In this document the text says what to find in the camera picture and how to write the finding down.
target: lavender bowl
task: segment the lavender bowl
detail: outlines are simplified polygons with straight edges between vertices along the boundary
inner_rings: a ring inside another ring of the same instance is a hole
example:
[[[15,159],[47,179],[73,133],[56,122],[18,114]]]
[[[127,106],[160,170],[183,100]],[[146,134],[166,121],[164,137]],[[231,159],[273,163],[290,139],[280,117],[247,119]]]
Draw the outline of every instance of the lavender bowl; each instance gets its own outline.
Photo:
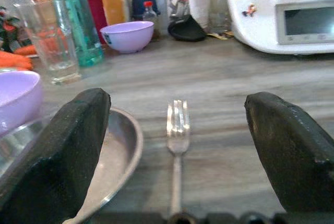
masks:
[[[121,53],[135,53],[150,42],[153,28],[153,22],[132,21],[104,27],[100,32],[112,49]]]
[[[0,137],[37,116],[42,97],[39,74],[0,73]]]

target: countertop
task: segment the countertop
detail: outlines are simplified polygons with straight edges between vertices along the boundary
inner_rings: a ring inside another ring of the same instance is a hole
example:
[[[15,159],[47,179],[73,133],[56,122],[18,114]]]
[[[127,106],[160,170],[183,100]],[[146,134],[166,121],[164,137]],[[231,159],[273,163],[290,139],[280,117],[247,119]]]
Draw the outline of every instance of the countertop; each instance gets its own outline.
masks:
[[[273,55],[234,39],[164,39],[136,54],[107,51],[103,64],[83,69],[82,80],[64,86],[51,85],[39,61],[35,64],[44,77],[43,114],[85,89],[101,87],[113,106],[142,127],[139,166],[102,211],[169,214],[173,157],[166,148],[166,110],[172,99],[188,100],[192,135],[184,157],[183,207],[197,217],[284,211],[248,130],[248,94],[273,92],[301,106],[334,136],[334,54]]]

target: kitchen appliance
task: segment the kitchen appliance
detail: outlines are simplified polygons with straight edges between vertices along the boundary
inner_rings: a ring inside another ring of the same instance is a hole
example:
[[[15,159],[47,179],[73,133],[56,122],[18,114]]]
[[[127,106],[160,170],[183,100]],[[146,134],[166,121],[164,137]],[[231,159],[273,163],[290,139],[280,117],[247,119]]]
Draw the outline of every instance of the kitchen appliance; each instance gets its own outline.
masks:
[[[228,0],[237,39],[263,52],[334,52],[334,0]]]

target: metal plate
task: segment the metal plate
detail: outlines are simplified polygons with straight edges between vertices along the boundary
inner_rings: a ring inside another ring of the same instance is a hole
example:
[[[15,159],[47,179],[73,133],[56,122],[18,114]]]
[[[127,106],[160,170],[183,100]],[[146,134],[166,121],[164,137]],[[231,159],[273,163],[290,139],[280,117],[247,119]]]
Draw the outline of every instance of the metal plate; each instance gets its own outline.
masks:
[[[27,143],[41,133],[50,119],[46,117],[28,123],[0,139],[0,176]],[[142,147],[142,131],[136,119],[121,109],[111,107],[99,163],[85,202],[77,216],[64,224],[79,223],[108,203],[137,167]]]

